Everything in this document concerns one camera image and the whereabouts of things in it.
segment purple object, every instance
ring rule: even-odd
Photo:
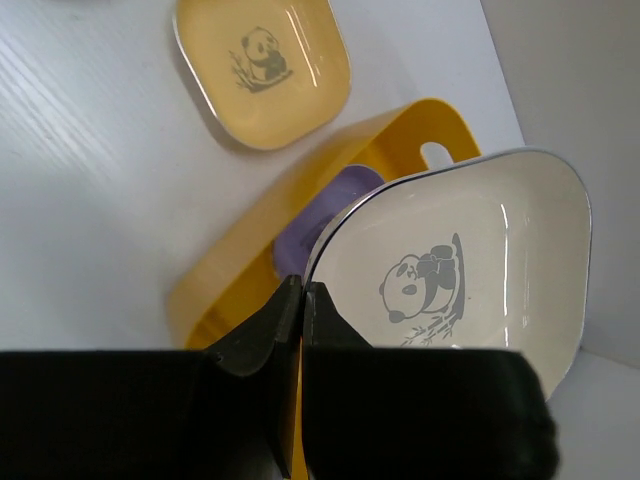
[[[382,177],[369,167],[350,165],[342,170],[276,238],[273,261],[278,276],[304,275],[311,250],[324,227],[382,184]]]

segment yellow plastic holder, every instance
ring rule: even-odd
[[[418,173],[428,168],[420,148],[429,142],[445,147],[454,162],[480,155],[456,110],[424,99],[340,130],[285,173],[170,293],[175,343],[207,347],[265,304],[280,284],[275,238],[342,169],[365,165],[387,182]]]

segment yellow dish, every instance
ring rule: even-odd
[[[283,147],[347,101],[351,69],[328,0],[179,0],[174,26],[213,114],[245,145]]]

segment panda print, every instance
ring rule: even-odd
[[[266,28],[256,27],[240,41],[244,55],[230,52],[237,84],[251,93],[261,92],[288,78],[293,71],[280,52],[280,42]]]
[[[403,346],[430,345],[437,336],[453,335],[464,314],[465,281],[458,234],[451,243],[437,245],[424,255],[405,255],[387,272],[379,288],[391,323],[419,316],[429,319],[414,327]]]

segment yellow tray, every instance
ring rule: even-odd
[[[428,142],[444,146],[454,162],[480,155],[464,120],[436,99],[420,100],[339,131],[283,175],[177,284],[167,302],[174,341],[187,348],[207,347],[264,305],[280,283],[272,263],[273,241],[344,167],[366,165],[385,181],[395,180],[427,168],[420,148]],[[294,480],[307,479],[300,391]]]
[[[351,88],[328,0],[179,0],[178,44],[238,141],[280,148],[333,119]]]

